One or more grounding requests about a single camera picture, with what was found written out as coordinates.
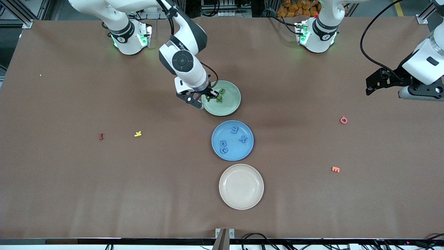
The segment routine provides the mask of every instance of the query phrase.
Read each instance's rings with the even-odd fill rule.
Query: metal frame
[[[6,71],[8,68],[4,67],[3,65],[0,65],[0,73],[2,73],[3,75],[6,75]],[[4,81],[4,76],[0,76],[0,88],[3,84]]]
[[[323,245],[340,245],[342,247],[346,245],[359,244],[359,245],[375,245],[375,241],[382,244],[385,240],[390,241],[390,245],[393,244],[400,245],[405,250],[417,250],[419,247],[417,244],[421,244],[420,248],[424,248],[424,243],[430,244],[434,243],[435,250],[443,250],[444,241],[433,241],[428,239],[419,239],[419,238],[268,238],[267,240],[263,238],[249,238],[248,241],[245,241],[243,238],[235,238],[230,239],[231,245],[239,245],[245,243],[249,246],[257,245],[261,246],[269,245],[270,243],[276,245],[288,244],[292,245],[306,245],[310,244],[310,249],[312,250],[327,250]],[[161,249],[160,246],[169,245],[174,249],[179,249],[181,246],[197,246],[198,249],[202,250],[201,246],[213,246],[216,242],[216,238],[22,238],[22,239],[0,239],[0,248],[5,245],[60,245],[68,244],[70,245],[70,249],[73,249],[73,245],[100,245],[100,249],[104,249],[101,245],[114,244],[116,248],[119,245],[151,245],[156,248],[156,250]]]
[[[39,12],[35,15],[20,0],[0,0],[0,3],[17,18],[17,20],[0,20],[0,28],[30,28],[32,20],[44,20],[48,17],[48,9],[54,2],[54,0],[43,0]]]
[[[349,12],[347,16],[352,16],[358,6],[359,4],[351,4],[349,6]]]
[[[251,9],[250,4],[246,4],[240,8],[237,7],[235,0],[219,0],[220,7],[219,10],[243,10],[243,9]],[[213,11],[214,4],[205,4],[204,0],[201,0],[202,11]]]
[[[416,15],[418,24],[428,24],[427,18],[436,11],[435,5],[430,3],[421,14]]]
[[[186,8],[186,0],[173,0],[175,4],[177,4],[183,12],[185,12]]]

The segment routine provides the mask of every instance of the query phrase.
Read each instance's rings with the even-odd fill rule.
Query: black metal bracket
[[[433,97],[441,99],[444,97],[444,84],[441,81],[436,81],[430,85],[425,85],[418,79],[412,77],[405,69],[398,67],[394,70],[395,74],[403,81],[399,81],[396,76],[380,68],[372,75],[367,77],[366,94],[369,96],[375,90],[382,88],[390,88],[393,86],[405,87],[408,86],[408,93],[413,96]]]
[[[208,84],[208,86],[199,92],[182,92],[182,93],[176,93],[176,96],[179,97],[180,99],[184,100],[187,104],[191,104],[194,107],[201,109],[202,108],[202,102],[199,101],[199,98],[201,96],[207,96],[210,99],[217,99],[217,97],[219,96],[219,92],[214,91],[212,88],[214,86],[211,86],[210,84]]]
[[[442,99],[444,96],[444,84],[441,81],[436,81],[430,85],[422,83],[413,84],[408,87],[408,93],[413,96],[433,97],[435,99]]]
[[[171,18],[173,18],[174,16],[177,16],[177,7],[174,5],[174,6],[172,6],[166,13],[165,13],[165,16],[168,18],[168,19],[171,19]]]
[[[405,87],[413,84],[413,77],[403,68],[394,70],[395,74],[403,81],[399,81],[394,75],[384,68],[380,68],[365,80],[367,82],[366,95],[371,95],[375,90],[390,88],[393,86]]]

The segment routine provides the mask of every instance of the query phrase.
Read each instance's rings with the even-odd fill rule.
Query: floor
[[[357,17],[373,17],[382,9],[392,3],[392,0],[371,0],[359,4],[353,16]],[[419,14],[425,6],[429,4],[429,0],[405,0],[400,2],[398,11],[395,6],[388,9],[382,16],[414,16]],[[76,11],[68,0],[58,0],[52,10],[51,20],[97,20],[96,17],[82,14]],[[437,13],[434,13],[429,19],[429,29],[434,29],[443,19]],[[0,28],[0,65],[8,67],[14,53],[15,47],[21,33],[20,28]]]

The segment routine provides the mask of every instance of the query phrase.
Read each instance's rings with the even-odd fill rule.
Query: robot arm
[[[209,76],[196,54],[206,47],[205,31],[180,10],[171,0],[69,0],[80,12],[100,18],[111,32],[115,46],[127,55],[139,52],[147,46],[144,42],[146,24],[130,20],[126,12],[150,7],[162,7],[168,19],[179,24],[180,29],[170,36],[169,41],[159,49],[161,63],[176,75],[177,96],[186,103],[202,109],[198,100],[202,95],[217,98],[219,93],[212,90]]]
[[[444,16],[444,1],[433,0],[438,13]],[[402,99],[444,101],[444,22],[438,25],[415,50],[393,70],[380,68],[367,78],[367,95],[375,90],[403,86]]]
[[[342,3],[357,4],[366,1],[369,0],[321,0],[322,9],[319,16],[311,17],[296,27],[298,43],[311,52],[327,51],[333,44],[339,24],[345,16]]]
[[[199,109],[203,108],[199,101],[202,95],[207,98],[219,96],[218,92],[211,89],[208,75],[195,56],[206,47],[207,35],[171,0],[108,0],[108,3],[122,12],[158,6],[165,8],[167,18],[174,19],[180,26],[180,29],[159,49],[161,63],[171,74],[177,76],[174,80],[176,96]]]

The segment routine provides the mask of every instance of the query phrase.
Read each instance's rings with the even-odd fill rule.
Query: brown table
[[[199,59],[241,90],[230,117],[175,96],[158,60],[167,22],[135,56],[119,53],[98,21],[36,21],[23,31],[0,92],[0,237],[442,231],[443,104],[398,99],[399,88],[365,95],[378,68],[358,46],[369,18],[346,18],[323,54],[297,46],[274,20],[195,20],[209,37]],[[427,34],[414,17],[381,18],[365,49],[395,68]],[[262,200],[245,211],[220,198],[219,178],[236,162],[210,146],[214,128],[230,119],[253,130],[254,149],[240,163],[265,182]]]

